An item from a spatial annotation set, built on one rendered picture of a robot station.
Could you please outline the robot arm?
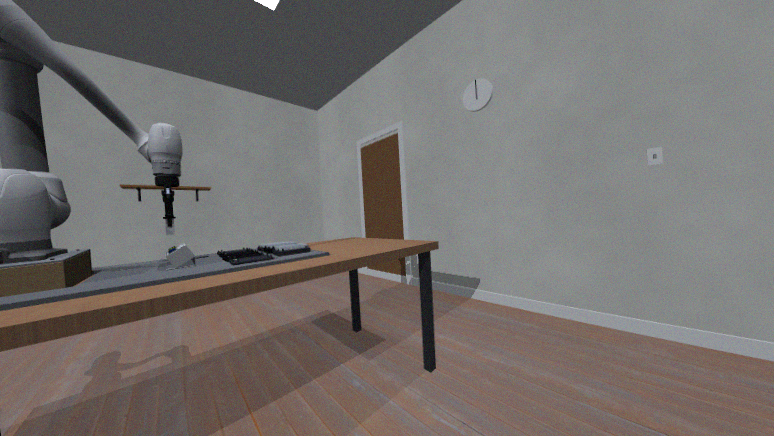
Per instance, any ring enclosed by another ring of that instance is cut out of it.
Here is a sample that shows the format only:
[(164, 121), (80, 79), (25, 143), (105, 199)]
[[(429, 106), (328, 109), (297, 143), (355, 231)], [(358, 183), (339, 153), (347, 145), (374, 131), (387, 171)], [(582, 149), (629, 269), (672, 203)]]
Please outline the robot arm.
[(17, 4), (0, 0), (0, 264), (68, 253), (53, 248), (50, 236), (71, 208), (62, 180), (48, 173), (37, 78), (44, 65), (137, 145), (154, 176), (181, 176), (176, 127), (153, 124), (148, 136)]

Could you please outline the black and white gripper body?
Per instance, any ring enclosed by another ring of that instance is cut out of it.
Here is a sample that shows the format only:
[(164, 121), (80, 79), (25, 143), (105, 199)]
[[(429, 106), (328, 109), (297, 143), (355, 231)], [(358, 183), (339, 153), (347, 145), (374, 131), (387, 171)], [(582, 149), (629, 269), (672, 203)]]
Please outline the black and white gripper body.
[(166, 192), (166, 188), (169, 188), (169, 192), (172, 192), (171, 187), (179, 186), (179, 178), (174, 176), (156, 176), (155, 185), (164, 187), (164, 192)]

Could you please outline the grey button panel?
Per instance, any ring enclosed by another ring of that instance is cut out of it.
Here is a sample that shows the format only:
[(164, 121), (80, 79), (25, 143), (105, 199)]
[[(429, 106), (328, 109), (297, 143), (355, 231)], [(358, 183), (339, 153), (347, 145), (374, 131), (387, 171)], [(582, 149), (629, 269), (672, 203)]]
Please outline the grey button panel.
[[(167, 256), (165, 257), (169, 260), (169, 263), (167, 263), (166, 270), (193, 267), (193, 266), (196, 266), (196, 258), (209, 257), (208, 255), (196, 257), (191, 252), (191, 250), (185, 245), (184, 242), (181, 243), (179, 246), (177, 247), (173, 246), (169, 248), (169, 250), (166, 252)], [(193, 261), (190, 259), (192, 259)], [(185, 262), (192, 264), (192, 266), (190, 264), (184, 264)]]

